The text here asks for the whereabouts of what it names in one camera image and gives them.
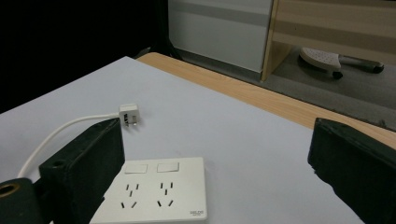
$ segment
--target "white plug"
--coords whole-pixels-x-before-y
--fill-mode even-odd
[[[91,224],[193,223],[207,218],[203,158],[126,161]]]
[[[120,121],[126,126],[136,125],[140,121],[139,107],[137,104],[120,105]]]

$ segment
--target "wooden table edge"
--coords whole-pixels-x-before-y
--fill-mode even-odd
[[[392,148],[396,148],[396,132],[367,122],[353,119],[274,91],[268,91],[267,89],[156,52],[145,54],[137,60],[213,91],[221,92],[247,104],[257,106],[307,128],[314,128],[316,118],[332,119],[345,123]]]

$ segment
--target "table surface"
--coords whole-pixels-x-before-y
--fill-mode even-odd
[[[362,223],[307,163],[314,117],[384,132],[394,144],[394,133],[150,53],[121,58],[1,114],[0,182],[16,178],[30,153],[67,121],[129,103],[139,104],[142,121],[122,128],[126,159],[203,157],[207,223]],[[95,122],[56,135],[35,167]],[[29,177],[37,180],[37,171]]]

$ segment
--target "power cord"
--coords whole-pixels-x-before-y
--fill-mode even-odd
[[[82,117],[79,119],[74,119],[66,124],[62,125],[55,131],[53,131],[50,135],[47,136],[46,139],[44,139],[43,142],[33,151],[33,153],[30,155],[30,157],[27,159],[25,164],[22,166],[20,172],[18,173],[18,178],[21,177],[26,177],[26,173],[29,170],[32,161],[37,157],[37,155],[43,150],[44,146],[59,132],[61,132],[63,129],[69,127],[72,124],[82,122],[84,120],[89,120],[89,119],[115,119],[119,118],[125,126],[129,126],[129,124],[136,125],[140,121],[140,114],[139,114],[139,108],[137,104],[128,104],[128,105],[120,105],[119,108],[119,113],[113,113],[113,114],[106,114],[106,115],[93,115],[93,116],[87,116],[87,117]]]

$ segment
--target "gray floor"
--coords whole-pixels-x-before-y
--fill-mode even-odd
[[[396,131],[396,66],[385,64],[380,74],[359,60],[340,58],[343,77],[299,59],[299,48],[264,82],[261,74],[179,50],[183,60],[312,105]]]

